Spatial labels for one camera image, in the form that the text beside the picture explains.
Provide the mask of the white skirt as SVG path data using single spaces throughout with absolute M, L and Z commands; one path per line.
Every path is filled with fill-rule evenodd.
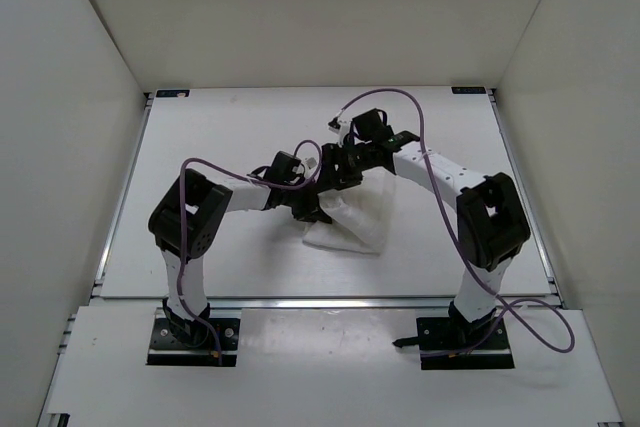
M 381 254 L 390 229 L 395 190 L 395 177 L 384 169 L 374 169 L 364 174 L 358 186 L 320 193 L 320 208 L 331 223 L 311 224 L 302 242 L 333 251 Z

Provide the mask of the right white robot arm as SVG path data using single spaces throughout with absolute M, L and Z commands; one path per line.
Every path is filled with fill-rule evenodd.
M 379 109 L 349 122 L 335 117 L 329 127 L 338 141 L 322 148 L 319 206 L 360 242 L 375 241 L 373 215 L 366 208 L 379 209 L 385 202 L 361 188 L 369 170 L 409 180 L 432 193 L 440 208 L 455 211 L 456 220 L 445 226 L 465 272 L 449 306 L 448 334 L 458 347 L 473 346 L 490 331 L 506 269 L 531 235 L 514 181 L 502 172 L 469 170 L 428 149 L 420 135 L 393 131 Z

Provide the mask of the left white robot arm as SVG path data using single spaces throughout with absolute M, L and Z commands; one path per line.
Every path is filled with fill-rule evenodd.
M 148 229 L 165 262 L 168 294 L 163 311 L 172 334 L 188 347 L 217 344 L 204 289 L 204 255 L 225 214 L 287 206 L 314 216 L 313 192 L 322 165 L 279 152 L 269 166 L 238 175 L 203 159 L 189 158 L 153 210 Z

